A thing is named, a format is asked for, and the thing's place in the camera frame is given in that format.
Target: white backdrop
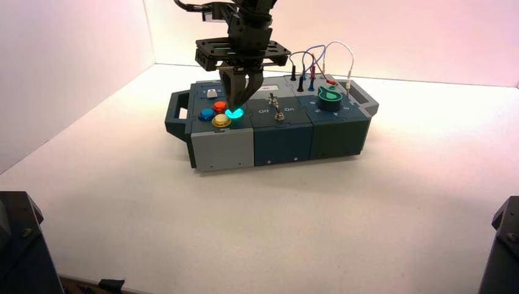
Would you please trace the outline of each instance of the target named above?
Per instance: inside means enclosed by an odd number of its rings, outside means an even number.
[[[0,173],[153,63],[142,0],[0,1]]]
[[[226,36],[226,24],[203,23],[172,0],[144,1],[158,63],[195,65],[196,39]],[[291,51],[333,39],[350,44],[358,77],[519,82],[517,0],[279,0],[272,14],[273,39]],[[329,73],[347,73],[342,49],[329,57]]]

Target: white table surface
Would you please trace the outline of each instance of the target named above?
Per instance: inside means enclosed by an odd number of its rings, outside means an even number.
[[[360,156],[200,174],[164,117],[213,78],[154,66],[0,176],[42,209],[60,273],[155,294],[477,291],[519,194],[518,89],[356,79],[381,105]]]

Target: label sticker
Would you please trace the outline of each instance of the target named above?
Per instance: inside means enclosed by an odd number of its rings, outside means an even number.
[[[266,85],[262,86],[258,92],[265,92],[265,91],[277,91],[279,90],[279,87],[277,85]]]

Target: red button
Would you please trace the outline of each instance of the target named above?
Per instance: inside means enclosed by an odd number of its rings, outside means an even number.
[[[213,109],[216,113],[224,113],[225,110],[227,109],[227,103],[224,102],[224,101],[218,101],[218,102],[216,102],[216,103],[212,106],[212,109]]]

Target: yellow button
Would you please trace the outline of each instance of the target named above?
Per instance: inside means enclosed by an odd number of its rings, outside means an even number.
[[[212,119],[211,123],[215,127],[228,127],[231,125],[231,120],[227,115],[217,115]]]

